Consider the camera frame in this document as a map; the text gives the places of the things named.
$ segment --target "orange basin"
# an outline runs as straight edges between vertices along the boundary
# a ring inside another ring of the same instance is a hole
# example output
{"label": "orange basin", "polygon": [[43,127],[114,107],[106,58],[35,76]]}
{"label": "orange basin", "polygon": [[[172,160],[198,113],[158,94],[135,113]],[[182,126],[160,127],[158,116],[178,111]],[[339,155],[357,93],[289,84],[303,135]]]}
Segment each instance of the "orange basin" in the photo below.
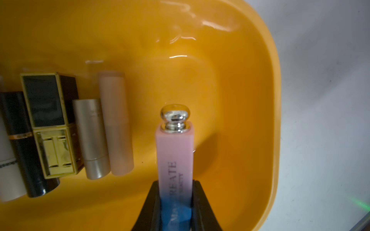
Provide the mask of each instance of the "orange basin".
{"label": "orange basin", "polygon": [[126,73],[134,170],[61,178],[54,191],[0,204],[2,230],[130,230],[157,179],[160,109],[181,103],[196,129],[194,179],[227,231],[258,230],[275,198],[280,67],[271,34],[242,0],[2,1],[0,75],[77,76],[98,98],[97,72]]}

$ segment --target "silver knob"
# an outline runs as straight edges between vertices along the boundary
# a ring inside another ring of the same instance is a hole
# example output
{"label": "silver knob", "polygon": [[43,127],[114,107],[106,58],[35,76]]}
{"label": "silver knob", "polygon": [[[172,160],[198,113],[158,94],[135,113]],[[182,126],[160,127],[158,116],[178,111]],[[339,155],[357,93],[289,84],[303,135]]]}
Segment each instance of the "silver knob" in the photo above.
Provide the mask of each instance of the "silver knob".
{"label": "silver knob", "polygon": [[161,118],[165,122],[161,128],[168,133],[183,133],[190,129],[186,123],[190,117],[190,110],[182,104],[169,104],[162,108]]}

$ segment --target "pink lipstick tube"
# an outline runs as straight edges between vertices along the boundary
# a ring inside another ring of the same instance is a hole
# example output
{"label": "pink lipstick tube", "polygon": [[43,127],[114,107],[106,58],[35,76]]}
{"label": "pink lipstick tube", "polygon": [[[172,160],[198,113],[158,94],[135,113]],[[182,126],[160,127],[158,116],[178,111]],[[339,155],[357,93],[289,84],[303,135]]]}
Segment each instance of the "pink lipstick tube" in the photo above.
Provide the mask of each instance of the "pink lipstick tube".
{"label": "pink lipstick tube", "polygon": [[179,104],[161,110],[165,123],[156,133],[163,231],[189,231],[193,181],[194,127],[190,110]]}
{"label": "pink lipstick tube", "polygon": [[99,72],[99,91],[112,174],[122,176],[134,169],[124,75]]}

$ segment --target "white surface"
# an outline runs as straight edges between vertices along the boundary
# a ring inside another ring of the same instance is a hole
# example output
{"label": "white surface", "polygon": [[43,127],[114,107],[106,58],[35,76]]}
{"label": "white surface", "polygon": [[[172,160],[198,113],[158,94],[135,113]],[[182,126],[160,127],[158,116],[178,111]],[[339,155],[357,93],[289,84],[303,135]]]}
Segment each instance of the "white surface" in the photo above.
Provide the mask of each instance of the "white surface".
{"label": "white surface", "polygon": [[279,186],[262,231],[348,231],[370,204],[370,1],[247,0],[282,70]]}

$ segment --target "lip gloss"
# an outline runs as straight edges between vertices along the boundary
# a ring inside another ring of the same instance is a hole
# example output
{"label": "lip gloss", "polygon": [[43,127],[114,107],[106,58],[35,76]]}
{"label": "lip gloss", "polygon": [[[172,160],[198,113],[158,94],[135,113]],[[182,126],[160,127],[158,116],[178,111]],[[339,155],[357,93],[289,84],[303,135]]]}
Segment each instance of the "lip gloss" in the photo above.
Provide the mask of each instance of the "lip gloss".
{"label": "lip gloss", "polygon": [[185,105],[167,105],[161,110],[165,123],[155,133],[163,231],[190,229],[194,127],[189,116]]}

